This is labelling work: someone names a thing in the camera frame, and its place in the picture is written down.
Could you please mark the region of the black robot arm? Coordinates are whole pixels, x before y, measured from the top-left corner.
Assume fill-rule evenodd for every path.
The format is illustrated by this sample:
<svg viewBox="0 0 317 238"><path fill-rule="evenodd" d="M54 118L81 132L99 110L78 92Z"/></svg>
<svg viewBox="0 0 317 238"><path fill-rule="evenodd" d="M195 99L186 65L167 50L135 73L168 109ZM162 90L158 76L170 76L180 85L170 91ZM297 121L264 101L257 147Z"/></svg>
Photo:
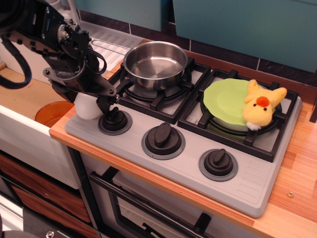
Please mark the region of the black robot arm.
<svg viewBox="0 0 317 238"><path fill-rule="evenodd" d="M89 33L80 29L44 0L2 0L0 2L0 38L8 52L16 59L25 79L13 82L1 77L7 89L27 86L32 78L28 62L15 47L24 45L40 54L49 64L44 70L54 91L69 102L78 93L94 96L104 115L113 116L118 108L117 90L102 77L107 65L100 68L103 56L91 47Z"/></svg>

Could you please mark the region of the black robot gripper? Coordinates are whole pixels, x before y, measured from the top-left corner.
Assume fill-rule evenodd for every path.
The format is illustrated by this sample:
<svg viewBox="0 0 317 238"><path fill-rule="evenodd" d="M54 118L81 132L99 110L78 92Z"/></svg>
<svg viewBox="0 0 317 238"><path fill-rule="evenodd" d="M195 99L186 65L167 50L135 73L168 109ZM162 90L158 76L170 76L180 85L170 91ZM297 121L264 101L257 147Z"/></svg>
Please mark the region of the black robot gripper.
<svg viewBox="0 0 317 238"><path fill-rule="evenodd" d="M44 70L52 83L53 90L63 99L74 103L78 93L97 97L97 106L103 115L117 116L118 107L110 106L118 102L117 90L102 74L106 71L104 57L94 51L87 31L66 23L57 28L58 53L43 53L49 68Z"/></svg>

